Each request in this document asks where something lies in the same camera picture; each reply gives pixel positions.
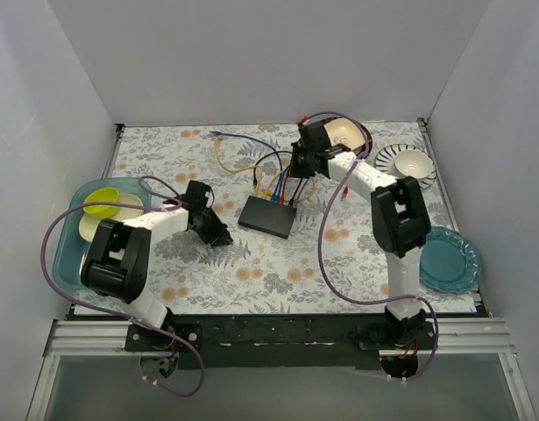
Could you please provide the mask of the black network switch box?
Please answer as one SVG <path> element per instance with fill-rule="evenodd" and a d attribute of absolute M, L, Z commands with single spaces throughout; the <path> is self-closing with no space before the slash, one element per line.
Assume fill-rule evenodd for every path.
<path fill-rule="evenodd" d="M 295 207 L 249 196 L 238 218 L 245 228 L 287 239 L 295 221 Z"/>

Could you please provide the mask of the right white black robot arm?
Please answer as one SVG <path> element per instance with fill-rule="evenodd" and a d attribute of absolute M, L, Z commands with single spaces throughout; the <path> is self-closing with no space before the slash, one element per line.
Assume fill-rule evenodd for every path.
<path fill-rule="evenodd" d="M 385 336 L 395 348 L 415 341 L 425 326 L 420 298 L 420 259 L 431 225 L 419 182 L 397 178 L 368 164 L 372 136 L 348 118 L 324 118 L 298 124 L 293 143 L 294 177 L 323 175 L 337 182 L 335 193 L 348 189 L 371 206 L 372 234 L 387 259 L 388 297 Z"/>

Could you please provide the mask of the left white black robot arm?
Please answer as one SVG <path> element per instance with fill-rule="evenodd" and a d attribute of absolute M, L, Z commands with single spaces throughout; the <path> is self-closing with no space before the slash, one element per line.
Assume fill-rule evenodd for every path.
<path fill-rule="evenodd" d="M 158 351 L 175 339 L 165 322 L 168 308 L 155 298 L 147 282 L 151 249 L 186 231 L 195 232 L 208 246 L 233 243 L 227 225 L 209 206 L 212 188 L 192 181 L 182 195 L 165 196 L 158 210 L 124 221 L 100 222 L 82 266 L 82 285 L 100 296 L 114 298 L 130 318 L 148 325 L 145 340 Z"/>

